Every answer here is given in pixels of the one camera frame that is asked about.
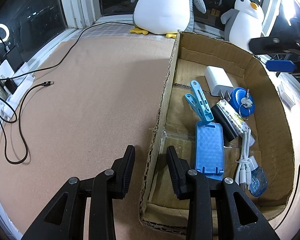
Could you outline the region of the silver keys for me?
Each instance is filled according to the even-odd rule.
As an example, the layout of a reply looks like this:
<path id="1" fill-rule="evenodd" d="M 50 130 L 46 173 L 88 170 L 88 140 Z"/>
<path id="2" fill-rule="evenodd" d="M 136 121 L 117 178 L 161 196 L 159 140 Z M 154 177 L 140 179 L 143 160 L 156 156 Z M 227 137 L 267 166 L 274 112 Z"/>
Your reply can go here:
<path id="1" fill-rule="evenodd" d="M 249 119 L 249 117 L 254 113 L 254 102 L 250 98 L 249 89 L 244 89 L 242 95 L 238 112 L 243 119 Z"/>

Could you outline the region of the blue round tape measure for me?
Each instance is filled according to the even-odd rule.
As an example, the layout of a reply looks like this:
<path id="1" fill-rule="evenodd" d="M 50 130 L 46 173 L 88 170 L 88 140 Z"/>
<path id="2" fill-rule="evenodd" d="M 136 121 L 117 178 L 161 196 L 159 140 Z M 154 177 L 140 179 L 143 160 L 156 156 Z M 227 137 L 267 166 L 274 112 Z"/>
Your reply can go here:
<path id="1" fill-rule="evenodd" d="M 244 88 L 241 87 L 237 87 L 235 88 L 232 93 L 230 94 L 230 105 L 232 106 L 232 108 L 239 114 L 238 112 L 238 108 L 240 105 L 240 100 L 242 98 L 242 92 L 243 92 Z"/>

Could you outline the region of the black brick adapter by window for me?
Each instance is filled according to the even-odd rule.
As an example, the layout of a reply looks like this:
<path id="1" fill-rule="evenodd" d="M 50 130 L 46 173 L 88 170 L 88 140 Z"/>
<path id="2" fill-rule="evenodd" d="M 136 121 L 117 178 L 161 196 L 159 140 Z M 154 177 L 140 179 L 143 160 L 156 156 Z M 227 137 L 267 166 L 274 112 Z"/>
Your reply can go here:
<path id="1" fill-rule="evenodd" d="M 13 46 L 5 55 L 14 72 L 17 72 L 24 64 L 23 58 L 16 46 Z"/>

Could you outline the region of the light blue clothespin clip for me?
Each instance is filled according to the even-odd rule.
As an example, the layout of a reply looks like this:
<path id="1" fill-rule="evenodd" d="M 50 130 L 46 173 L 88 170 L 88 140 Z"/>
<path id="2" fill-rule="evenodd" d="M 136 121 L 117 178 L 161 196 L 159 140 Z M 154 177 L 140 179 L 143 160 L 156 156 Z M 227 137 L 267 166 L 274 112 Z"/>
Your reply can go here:
<path id="1" fill-rule="evenodd" d="M 214 117 L 199 82 L 192 80 L 190 85 L 193 93 L 185 94 L 186 101 L 198 115 L 203 124 L 206 125 L 211 123 L 214 120 Z"/>

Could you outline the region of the clear blue plastic item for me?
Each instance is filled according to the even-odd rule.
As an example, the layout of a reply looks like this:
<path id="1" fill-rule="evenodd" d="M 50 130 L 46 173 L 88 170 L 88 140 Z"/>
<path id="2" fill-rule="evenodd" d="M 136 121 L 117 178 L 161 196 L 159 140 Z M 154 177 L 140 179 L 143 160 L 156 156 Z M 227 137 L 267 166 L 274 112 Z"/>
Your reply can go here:
<path id="1" fill-rule="evenodd" d="M 260 197 L 268 188 L 267 176 L 263 168 L 258 166 L 251 172 L 249 191 L 254 197 Z"/>

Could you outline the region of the white power strip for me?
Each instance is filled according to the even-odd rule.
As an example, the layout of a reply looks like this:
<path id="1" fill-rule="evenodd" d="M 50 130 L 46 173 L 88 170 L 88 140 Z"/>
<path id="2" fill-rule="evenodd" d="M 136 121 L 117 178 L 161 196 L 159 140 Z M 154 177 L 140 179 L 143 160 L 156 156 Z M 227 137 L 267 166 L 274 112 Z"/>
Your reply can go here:
<path id="1" fill-rule="evenodd" d="M 27 75 L 25 79 L 22 81 L 22 83 L 18 86 L 17 90 L 14 94 L 10 95 L 6 102 L 14 109 L 16 110 L 19 106 L 19 103 L 21 102 L 21 99 L 25 95 L 25 93 L 29 90 L 29 88 L 33 85 L 35 81 L 35 77 L 31 74 Z M 11 108 L 4 102 L 0 100 L 0 115 L 6 119 L 10 120 L 13 116 L 13 111 Z"/>

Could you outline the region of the black cylinder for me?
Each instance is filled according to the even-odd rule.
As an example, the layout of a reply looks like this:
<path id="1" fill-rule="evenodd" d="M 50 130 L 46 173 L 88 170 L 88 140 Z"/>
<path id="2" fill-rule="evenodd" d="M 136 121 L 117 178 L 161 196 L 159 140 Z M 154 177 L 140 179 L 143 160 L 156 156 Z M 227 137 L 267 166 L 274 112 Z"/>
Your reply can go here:
<path id="1" fill-rule="evenodd" d="M 232 142 L 239 136 L 220 106 L 215 104 L 213 107 L 211 107 L 211 112 L 213 114 L 214 121 L 222 126 L 223 137 L 227 142 Z"/>

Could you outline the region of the small plush penguin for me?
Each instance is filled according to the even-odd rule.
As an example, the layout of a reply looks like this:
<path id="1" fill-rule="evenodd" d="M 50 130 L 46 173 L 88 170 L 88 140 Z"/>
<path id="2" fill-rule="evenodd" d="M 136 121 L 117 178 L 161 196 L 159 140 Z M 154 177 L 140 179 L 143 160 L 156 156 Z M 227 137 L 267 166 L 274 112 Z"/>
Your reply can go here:
<path id="1" fill-rule="evenodd" d="M 261 37 L 264 13 L 262 8 L 251 0 L 235 0 L 234 8 L 221 16 L 225 25 L 224 39 L 248 52 L 249 41 Z"/>

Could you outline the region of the blue phone stand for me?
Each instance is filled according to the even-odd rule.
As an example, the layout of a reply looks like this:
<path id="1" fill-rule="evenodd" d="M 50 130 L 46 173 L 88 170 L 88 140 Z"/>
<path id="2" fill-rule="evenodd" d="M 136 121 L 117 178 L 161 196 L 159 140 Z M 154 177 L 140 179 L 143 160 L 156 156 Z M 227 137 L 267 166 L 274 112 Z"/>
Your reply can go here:
<path id="1" fill-rule="evenodd" d="M 222 126 L 211 122 L 196 123 L 194 169 L 207 178 L 222 180 L 224 174 L 224 140 Z"/>

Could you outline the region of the cardboard box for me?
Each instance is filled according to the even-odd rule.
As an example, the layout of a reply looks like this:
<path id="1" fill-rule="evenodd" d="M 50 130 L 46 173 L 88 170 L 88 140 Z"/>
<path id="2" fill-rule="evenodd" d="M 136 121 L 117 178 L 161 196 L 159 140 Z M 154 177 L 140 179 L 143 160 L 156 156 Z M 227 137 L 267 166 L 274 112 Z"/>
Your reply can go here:
<path id="1" fill-rule="evenodd" d="M 292 135 L 285 108 L 262 63 L 229 42 L 183 32 L 174 42 L 140 192 L 139 219 L 150 228 L 186 232 L 189 202 L 176 198 L 165 154 L 172 145 L 179 157 L 193 163 L 199 118 L 185 94 L 191 91 L 192 80 L 208 90 L 204 76 L 208 66 L 223 68 L 234 86 L 250 90 L 256 104 L 248 119 L 255 139 L 250 154 L 264 169 L 268 188 L 254 203 L 266 219 L 273 220 L 283 213 L 293 191 Z"/>

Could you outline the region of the white wall charger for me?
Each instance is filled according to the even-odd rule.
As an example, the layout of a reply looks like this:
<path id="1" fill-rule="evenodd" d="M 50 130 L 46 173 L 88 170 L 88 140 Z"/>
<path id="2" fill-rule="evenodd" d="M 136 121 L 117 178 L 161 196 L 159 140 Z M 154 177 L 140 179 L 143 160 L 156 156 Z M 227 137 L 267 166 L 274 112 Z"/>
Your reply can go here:
<path id="1" fill-rule="evenodd" d="M 227 101 L 231 99 L 230 95 L 234 87 L 223 68 L 207 66 L 204 76 L 212 96 L 218 96 Z"/>

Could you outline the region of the white charger on strip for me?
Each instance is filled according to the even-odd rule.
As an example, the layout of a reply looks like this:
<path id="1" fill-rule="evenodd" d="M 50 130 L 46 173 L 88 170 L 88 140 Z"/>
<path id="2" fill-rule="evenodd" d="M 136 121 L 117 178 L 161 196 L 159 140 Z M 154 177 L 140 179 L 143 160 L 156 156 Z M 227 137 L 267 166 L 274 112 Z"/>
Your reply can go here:
<path id="1" fill-rule="evenodd" d="M 15 74 L 15 71 L 11 67 L 7 60 L 4 60 L 0 65 L 0 78 L 10 78 Z"/>

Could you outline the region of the large plush penguin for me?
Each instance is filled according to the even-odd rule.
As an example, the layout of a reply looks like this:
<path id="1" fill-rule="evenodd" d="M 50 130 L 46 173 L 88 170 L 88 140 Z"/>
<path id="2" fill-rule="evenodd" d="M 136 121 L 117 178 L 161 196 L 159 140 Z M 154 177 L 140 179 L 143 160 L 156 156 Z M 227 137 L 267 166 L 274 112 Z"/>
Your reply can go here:
<path id="1" fill-rule="evenodd" d="M 130 1 L 136 3 L 131 34 L 153 33 L 164 35 L 166 38 L 176 38 L 178 31 L 194 30 L 194 8 L 203 14 L 206 13 L 203 0 Z"/>

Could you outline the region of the small white box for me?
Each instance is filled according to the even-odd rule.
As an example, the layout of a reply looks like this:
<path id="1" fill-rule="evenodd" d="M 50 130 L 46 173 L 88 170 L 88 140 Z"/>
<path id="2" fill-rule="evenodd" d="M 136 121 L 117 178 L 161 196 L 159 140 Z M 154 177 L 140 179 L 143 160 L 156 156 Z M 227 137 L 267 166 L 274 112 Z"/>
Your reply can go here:
<path id="1" fill-rule="evenodd" d="M 278 91 L 282 102 L 291 109 L 295 105 L 293 92 L 283 82 L 279 83 Z"/>

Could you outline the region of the black adapter on strip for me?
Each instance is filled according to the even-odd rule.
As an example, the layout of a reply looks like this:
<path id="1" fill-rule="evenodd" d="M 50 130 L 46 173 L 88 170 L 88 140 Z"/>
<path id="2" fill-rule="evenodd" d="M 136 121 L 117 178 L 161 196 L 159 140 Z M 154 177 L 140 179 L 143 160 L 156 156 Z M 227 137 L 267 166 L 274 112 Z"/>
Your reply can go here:
<path id="1" fill-rule="evenodd" d="M 11 94 L 14 94 L 18 88 L 18 85 L 12 79 L 7 79 L 4 85 Z"/>

